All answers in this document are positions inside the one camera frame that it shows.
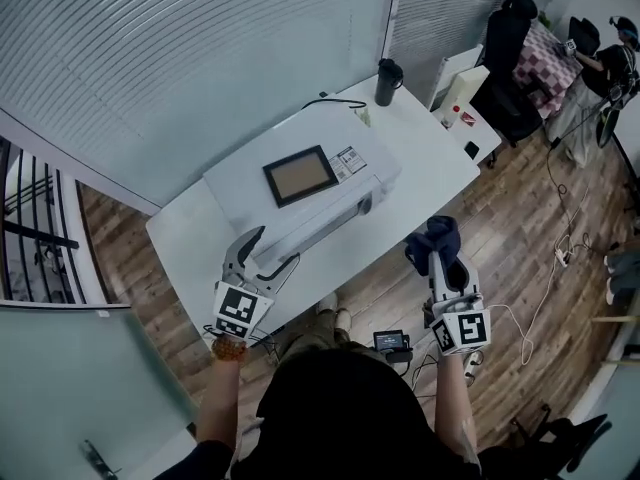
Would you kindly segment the wide window blind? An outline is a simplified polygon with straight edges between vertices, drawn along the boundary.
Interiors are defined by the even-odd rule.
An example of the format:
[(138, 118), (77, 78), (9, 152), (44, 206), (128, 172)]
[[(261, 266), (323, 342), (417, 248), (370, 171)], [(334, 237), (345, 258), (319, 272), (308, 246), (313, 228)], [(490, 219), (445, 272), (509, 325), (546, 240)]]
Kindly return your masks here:
[(374, 70), (390, 0), (0, 0), (0, 110), (163, 206)]

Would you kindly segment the dark blue cloth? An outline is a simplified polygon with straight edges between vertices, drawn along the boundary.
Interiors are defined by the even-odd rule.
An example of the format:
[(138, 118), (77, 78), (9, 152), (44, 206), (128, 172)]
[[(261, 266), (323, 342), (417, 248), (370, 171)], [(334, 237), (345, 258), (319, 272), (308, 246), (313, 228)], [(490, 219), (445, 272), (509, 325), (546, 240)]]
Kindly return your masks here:
[(429, 275), (429, 256), (436, 252), (440, 256), (444, 270), (455, 262), (461, 249), (461, 238), (457, 221), (450, 216), (434, 215), (426, 222), (426, 231), (408, 235), (405, 257), (421, 277)]

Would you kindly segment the person's black t-shirt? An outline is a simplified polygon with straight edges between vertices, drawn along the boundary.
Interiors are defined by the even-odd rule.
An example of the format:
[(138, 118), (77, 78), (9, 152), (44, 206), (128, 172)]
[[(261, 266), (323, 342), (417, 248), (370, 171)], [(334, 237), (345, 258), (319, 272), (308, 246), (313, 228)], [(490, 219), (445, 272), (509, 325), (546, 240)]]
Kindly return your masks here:
[(257, 416), (247, 457), (234, 460), (233, 443), (205, 437), (155, 480), (484, 480), (436, 436), (390, 366), (354, 351), (282, 362)]

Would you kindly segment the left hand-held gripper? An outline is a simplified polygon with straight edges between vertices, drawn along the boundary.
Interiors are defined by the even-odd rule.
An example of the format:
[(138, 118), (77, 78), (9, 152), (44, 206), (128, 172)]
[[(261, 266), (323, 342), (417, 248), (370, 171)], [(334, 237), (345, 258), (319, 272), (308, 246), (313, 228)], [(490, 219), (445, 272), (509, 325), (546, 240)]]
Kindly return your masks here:
[(269, 275), (259, 272), (247, 277), (246, 260), (264, 231), (264, 226), (258, 226), (245, 232), (226, 251), (221, 279), (214, 287), (213, 332), (216, 335), (246, 342), (300, 263), (297, 253)]

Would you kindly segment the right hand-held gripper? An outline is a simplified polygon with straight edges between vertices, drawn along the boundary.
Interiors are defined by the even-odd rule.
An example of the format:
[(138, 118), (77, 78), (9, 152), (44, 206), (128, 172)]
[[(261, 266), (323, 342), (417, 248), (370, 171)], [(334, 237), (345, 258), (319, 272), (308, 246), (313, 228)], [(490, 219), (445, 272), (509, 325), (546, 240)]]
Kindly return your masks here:
[(423, 305), (424, 325), (442, 356), (468, 354), (491, 343), (491, 316), (484, 307), (478, 271), (459, 253), (446, 269), (440, 253), (428, 258), (432, 300)]

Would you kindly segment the person's olive trousers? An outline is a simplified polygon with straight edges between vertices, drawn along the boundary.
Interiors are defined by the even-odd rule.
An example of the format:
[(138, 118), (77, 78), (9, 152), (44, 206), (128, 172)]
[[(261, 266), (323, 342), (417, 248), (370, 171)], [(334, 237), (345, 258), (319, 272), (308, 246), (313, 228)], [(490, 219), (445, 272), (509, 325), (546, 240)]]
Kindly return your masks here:
[(380, 353), (353, 341), (350, 331), (345, 332), (335, 327), (336, 312), (323, 311), (316, 315), (308, 329), (294, 333), (281, 347), (279, 364), (301, 354), (333, 349), (357, 353), (385, 363)]

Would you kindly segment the narrow window blind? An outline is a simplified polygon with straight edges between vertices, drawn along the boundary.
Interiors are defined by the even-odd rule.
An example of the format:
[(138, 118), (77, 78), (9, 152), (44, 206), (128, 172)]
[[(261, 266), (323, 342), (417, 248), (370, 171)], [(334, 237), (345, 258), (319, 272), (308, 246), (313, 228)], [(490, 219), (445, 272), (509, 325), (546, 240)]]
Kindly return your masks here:
[(389, 56), (404, 85), (427, 99), (440, 62), (483, 42), (487, 20), (504, 0), (397, 0)]

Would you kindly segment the frosted glass door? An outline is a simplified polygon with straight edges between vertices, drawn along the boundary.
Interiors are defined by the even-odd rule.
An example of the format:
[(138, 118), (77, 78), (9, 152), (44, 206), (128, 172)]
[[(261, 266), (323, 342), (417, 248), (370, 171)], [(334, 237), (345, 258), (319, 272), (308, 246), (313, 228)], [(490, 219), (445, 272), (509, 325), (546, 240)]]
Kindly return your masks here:
[(0, 480), (155, 477), (194, 447), (195, 406), (127, 305), (0, 300)]

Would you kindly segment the cream cardboard box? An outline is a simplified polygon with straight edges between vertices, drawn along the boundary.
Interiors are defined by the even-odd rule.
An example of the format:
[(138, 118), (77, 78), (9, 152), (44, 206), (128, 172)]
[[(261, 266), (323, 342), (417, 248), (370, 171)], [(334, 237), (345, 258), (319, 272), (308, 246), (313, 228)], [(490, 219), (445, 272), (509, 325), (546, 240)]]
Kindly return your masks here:
[(436, 93), (431, 111), (445, 111), (453, 106), (464, 106), (470, 102), (490, 72), (483, 66), (477, 66), (455, 74), (443, 76), (436, 85)]

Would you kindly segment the person's left forearm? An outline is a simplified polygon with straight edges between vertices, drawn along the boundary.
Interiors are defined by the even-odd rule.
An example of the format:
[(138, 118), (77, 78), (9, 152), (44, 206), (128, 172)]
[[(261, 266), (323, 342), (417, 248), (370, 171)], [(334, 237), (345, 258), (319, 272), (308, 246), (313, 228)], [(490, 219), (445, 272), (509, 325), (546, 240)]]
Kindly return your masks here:
[(241, 365), (238, 360), (215, 359), (196, 421), (196, 440), (217, 441), (236, 448)]

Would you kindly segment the black recorder with small screen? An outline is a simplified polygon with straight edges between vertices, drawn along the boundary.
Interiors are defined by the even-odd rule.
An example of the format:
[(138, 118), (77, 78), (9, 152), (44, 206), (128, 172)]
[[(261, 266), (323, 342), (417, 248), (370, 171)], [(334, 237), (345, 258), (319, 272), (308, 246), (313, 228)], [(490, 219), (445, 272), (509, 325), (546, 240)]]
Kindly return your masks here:
[(413, 359), (413, 348), (410, 346), (409, 336), (401, 330), (374, 332), (373, 349), (391, 365), (409, 365)]

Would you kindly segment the pink checkered cloth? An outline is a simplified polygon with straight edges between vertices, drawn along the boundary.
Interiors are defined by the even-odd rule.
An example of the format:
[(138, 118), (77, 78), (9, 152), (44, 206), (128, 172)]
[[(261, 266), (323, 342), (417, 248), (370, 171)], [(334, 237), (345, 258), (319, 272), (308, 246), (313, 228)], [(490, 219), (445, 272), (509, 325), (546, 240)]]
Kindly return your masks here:
[(528, 97), (543, 120), (560, 110), (567, 90), (582, 71), (577, 60), (557, 50), (559, 44), (547, 28), (534, 23), (513, 70), (516, 83), (532, 89)]

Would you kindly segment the small white desk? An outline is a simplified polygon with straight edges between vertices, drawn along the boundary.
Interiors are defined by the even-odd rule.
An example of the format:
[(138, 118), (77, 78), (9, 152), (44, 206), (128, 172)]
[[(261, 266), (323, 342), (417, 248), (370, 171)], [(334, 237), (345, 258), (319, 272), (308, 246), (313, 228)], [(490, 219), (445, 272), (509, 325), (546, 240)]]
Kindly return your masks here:
[[(451, 57), (445, 57), (440, 62), (439, 68), (436, 73), (435, 82), (430, 91), (427, 103), (427, 108), (440, 124), (444, 111), (431, 111), (431, 104), (434, 101), (436, 93), (436, 85), (445, 75), (455, 74), (477, 67), (482, 53), (483, 46), (477, 45), (470, 50), (466, 50)], [(471, 104), (471, 100), (466, 105), (460, 106), (460, 115), (463, 112), (468, 112), (469, 114), (471, 114), (476, 119), (476, 123), (473, 127), (470, 127), (462, 122), (460, 119), (460, 115), (456, 123), (450, 129), (446, 129), (442, 124), (441, 125), (445, 128), (445, 131), (457, 141), (462, 149), (464, 149), (466, 143), (469, 141), (473, 141), (478, 145), (478, 155), (475, 159), (472, 159), (476, 164), (480, 164), (483, 160), (486, 160), (489, 165), (493, 165), (496, 160), (495, 150), (502, 143), (502, 139), (498, 135), (498, 133), (488, 124), (488, 122), (481, 116), (479, 111)]]

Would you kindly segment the black metal railing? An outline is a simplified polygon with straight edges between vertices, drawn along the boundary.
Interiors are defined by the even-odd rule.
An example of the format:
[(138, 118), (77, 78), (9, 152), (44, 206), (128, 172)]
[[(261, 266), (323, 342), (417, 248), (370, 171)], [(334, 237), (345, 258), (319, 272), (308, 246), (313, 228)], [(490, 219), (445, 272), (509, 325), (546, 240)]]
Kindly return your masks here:
[(0, 299), (84, 304), (62, 173), (0, 136)]

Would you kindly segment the black tumbler bottle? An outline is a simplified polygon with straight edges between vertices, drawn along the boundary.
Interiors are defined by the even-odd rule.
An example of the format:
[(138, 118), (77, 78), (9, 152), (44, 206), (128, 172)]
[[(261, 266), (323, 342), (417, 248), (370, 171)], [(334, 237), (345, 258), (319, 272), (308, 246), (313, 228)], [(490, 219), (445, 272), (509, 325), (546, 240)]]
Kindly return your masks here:
[(403, 69), (393, 59), (382, 58), (378, 63), (378, 79), (374, 95), (375, 103), (381, 107), (389, 106), (395, 92), (403, 83)]

